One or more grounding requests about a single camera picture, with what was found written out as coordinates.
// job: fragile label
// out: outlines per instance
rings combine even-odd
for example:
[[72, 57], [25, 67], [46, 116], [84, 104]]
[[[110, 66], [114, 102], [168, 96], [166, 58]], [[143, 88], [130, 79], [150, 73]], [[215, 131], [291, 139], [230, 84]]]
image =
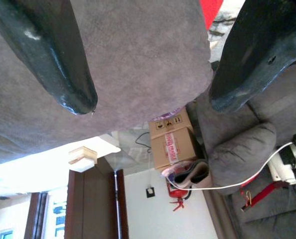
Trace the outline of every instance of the fragile label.
[[178, 150], [172, 133], [165, 134], [166, 139], [166, 154], [170, 164], [174, 164], [179, 161]]

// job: gray sofa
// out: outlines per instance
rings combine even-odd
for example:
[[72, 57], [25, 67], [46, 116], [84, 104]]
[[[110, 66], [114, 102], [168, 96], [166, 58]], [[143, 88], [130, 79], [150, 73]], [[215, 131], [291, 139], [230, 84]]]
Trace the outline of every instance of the gray sofa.
[[[277, 130], [277, 145], [296, 134], [296, 65], [287, 68], [265, 91], [232, 114], [215, 112], [208, 92], [197, 99], [197, 115], [205, 149], [214, 148], [260, 122], [271, 122]], [[245, 190], [256, 195], [272, 182], [266, 167]], [[237, 191], [221, 196], [205, 192], [219, 238], [296, 239], [296, 195], [293, 187], [277, 189], [253, 208], [242, 212], [245, 200]]]

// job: gray pillow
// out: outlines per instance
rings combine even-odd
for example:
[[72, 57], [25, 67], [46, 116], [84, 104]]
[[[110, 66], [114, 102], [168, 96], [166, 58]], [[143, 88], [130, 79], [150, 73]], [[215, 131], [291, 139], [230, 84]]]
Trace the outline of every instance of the gray pillow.
[[[213, 186], [236, 184], [255, 174], [276, 145], [276, 128], [271, 123], [257, 125], [217, 146], [209, 157]], [[240, 187], [219, 192], [228, 195]]]

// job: white wall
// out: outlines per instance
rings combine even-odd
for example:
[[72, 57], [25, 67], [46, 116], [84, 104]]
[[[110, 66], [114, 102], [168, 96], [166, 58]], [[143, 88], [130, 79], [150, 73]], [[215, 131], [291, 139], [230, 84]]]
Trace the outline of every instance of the white wall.
[[13, 230], [13, 239], [23, 239], [30, 195], [0, 201], [0, 231]]
[[[151, 184], [156, 196], [146, 197]], [[130, 239], [217, 239], [203, 196], [193, 191], [184, 209], [168, 195], [165, 179], [156, 170], [125, 176], [126, 203]]]

